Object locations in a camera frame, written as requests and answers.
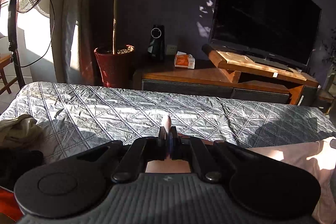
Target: curtain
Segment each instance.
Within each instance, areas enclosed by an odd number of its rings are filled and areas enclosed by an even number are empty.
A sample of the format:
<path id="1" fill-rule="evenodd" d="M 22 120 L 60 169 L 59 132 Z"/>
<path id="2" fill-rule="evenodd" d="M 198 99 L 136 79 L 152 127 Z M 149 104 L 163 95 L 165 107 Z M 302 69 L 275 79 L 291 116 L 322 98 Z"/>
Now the curtain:
<path id="1" fill-rule="evenodd" d="M 96 62 L 91 41 L 89 0 L 64 0 L 61 56 L 66 83 L 94 85 Z"/>

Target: red fabric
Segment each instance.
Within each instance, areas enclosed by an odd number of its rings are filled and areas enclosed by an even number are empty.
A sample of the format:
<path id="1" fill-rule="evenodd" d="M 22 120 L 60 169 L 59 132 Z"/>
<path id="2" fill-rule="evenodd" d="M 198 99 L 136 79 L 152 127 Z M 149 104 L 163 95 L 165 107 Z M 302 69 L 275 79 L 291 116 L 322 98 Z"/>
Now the red fabric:
<path id="1" fill-rule="evenodd" d="M 15 200 L 14 194 L 0 189 L 0 213 L 18 221 L 23 214 Z"/>

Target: wooden chair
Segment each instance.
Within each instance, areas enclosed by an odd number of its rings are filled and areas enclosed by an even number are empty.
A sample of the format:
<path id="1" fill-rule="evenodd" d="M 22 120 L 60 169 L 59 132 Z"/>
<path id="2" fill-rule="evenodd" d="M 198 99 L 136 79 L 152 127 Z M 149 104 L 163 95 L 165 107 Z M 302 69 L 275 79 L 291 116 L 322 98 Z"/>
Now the wooden chair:
<path id="1" fill-rule="evenodd" d="M 5 55 L 5 56 L 1 56 L 0 55 L 0 78 L 2 79 L 3 81 L 3 84 L 5 85 L 1 90 L 0 90 L 0 95 L 2 93 L 5 92 L 5 90 L 7 90 L 8 94 L 11 94 L 12 91 L 11 91 L 11 88 L 10 86 L 13 85 L 16 81 L 17 81 L 17 77 L 15 77 L 13 80 L 11 80 L 9 83 L 7 82 L 7 79 L 6 79 L 6 75 L 5 75 L 5 72 L 3 70 L 3 68 L 7 65 L 9 65 L 10 63 L 12 63 L 12 59 L 11 59 L 11 55 L 8 54 L 8 55 Z"/>

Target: chair leg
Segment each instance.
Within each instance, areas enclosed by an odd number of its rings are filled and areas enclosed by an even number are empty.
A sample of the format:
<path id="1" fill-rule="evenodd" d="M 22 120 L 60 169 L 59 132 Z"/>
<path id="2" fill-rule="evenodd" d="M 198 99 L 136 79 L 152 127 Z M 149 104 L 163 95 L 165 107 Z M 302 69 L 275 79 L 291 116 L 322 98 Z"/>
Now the chair leg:
<path id="1" fill-rule="evenodd" d="M 3 70 L 3 69 L 0 69 L 0 73 L 1 73 L 1 78 L 2 78 L 3 84 L 4 84 L 4 85 L 7 85 L 8 82 L 7 82 L 7 79 L 6 79 L 6 75 L 5 75 L 4 70 Z M 8 94 L 11 94 L 11 93 L 12 93 L 10 87 L 8 87 L 7 92 L 8 92 Z"/>

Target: fan pole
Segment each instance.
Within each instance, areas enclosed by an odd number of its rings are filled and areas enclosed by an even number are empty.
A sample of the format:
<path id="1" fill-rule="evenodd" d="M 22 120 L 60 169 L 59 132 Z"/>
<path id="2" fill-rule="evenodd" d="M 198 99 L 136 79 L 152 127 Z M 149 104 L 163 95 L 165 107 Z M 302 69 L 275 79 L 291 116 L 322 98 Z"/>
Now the fan pole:
<path id="1" fill-rule="evenodd" d="M 17 36 L 16 36 L 16 0 L 9 0 L 8 7 L 8 50 L 12 52 L 12 61 L 14 63 L 15 74 L 20 89 L 25 85 L 22 71 L 20 68 L 20 59 L 17 51 Z"/>

